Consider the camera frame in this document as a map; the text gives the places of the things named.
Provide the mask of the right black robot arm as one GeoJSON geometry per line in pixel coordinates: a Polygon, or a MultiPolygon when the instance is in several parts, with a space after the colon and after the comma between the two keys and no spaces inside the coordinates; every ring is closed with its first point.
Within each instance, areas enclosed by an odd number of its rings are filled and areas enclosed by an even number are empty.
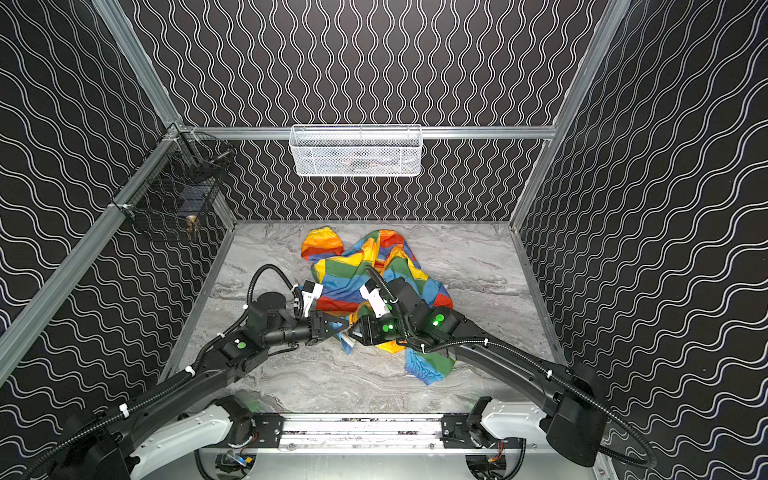
{"type": "Polygon", "coordinates": [[[638,468],[657,465],[650,442],[611,410],[590,369],[537,357],[449,307],[431,307],[402,278],[387,283],[370,279],[359,292],[372,309],[349,332],[361,344],[393,341],[414,353],[455,358],[493,375],[541,409],[539,428],[547,443],[575,464],[591,467],[603,454],[638,468]]]}

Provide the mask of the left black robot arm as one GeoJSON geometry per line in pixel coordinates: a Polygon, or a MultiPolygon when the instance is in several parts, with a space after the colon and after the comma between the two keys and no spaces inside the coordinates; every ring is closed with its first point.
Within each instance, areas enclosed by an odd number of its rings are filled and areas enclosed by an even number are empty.
{"type": "Polygon", "coordinates": [[[348,322],[314,310],[301,286],[275,265],[261,266],[250,280],[243,312],[205,343],[190,365],[152,389],[101,414],[76,415],[56,444],[22,473],[44,469],[51,479],[131,479],[146,472],[141,446],[162,427],[210,394],[244,378],[273,356],[300,344],[318,344],[347,329],[348,322]],[[266,271],[283,279],[291,295],[254,294],[266,271]]]}

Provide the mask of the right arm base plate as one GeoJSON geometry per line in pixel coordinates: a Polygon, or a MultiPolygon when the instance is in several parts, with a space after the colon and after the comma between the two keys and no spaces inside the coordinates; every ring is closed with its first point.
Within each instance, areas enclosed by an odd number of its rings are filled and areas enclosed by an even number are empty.
{"type": "Polygon", "coordinates": [[[469,414],[445,414],[440,419],[440,441],[446,449],[519,448],[523,440],[517,437],[498,439],[469,414]]]}

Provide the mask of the rainbow striped jacket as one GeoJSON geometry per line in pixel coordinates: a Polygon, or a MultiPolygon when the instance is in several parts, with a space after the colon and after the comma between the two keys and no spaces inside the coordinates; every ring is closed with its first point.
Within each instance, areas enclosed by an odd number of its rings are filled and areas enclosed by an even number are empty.
{"type": "MultiPolygon", "coordinates": [[[[404,279],[430,307],[453,306],[443,284],[421,269],[404,237],[394,230],[375,230],[346,247],[333,229],[314,229],[304,239],[301,255],[311,263],[314,281],[324,286],[317,308],[351,325],[359,314],[373,313],[359,292],[364,284],[377,286],[372,271],[386,282],[404,279]]],[[[405,351],[406,372],[427,385],[445,379],[455,364],[437,353],[416,353],[395,342],[376,347],[391,354],[405,351]]]]}

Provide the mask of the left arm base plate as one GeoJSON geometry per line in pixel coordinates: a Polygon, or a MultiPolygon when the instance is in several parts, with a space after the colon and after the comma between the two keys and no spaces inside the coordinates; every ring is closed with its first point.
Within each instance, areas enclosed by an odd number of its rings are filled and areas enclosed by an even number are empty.
{"type": "Polygon", "coordinates": [[[233,423],[216,447],[229,449],[277,448],[283,435],[285,418],[274,413],[253,414],[233,423]]]}

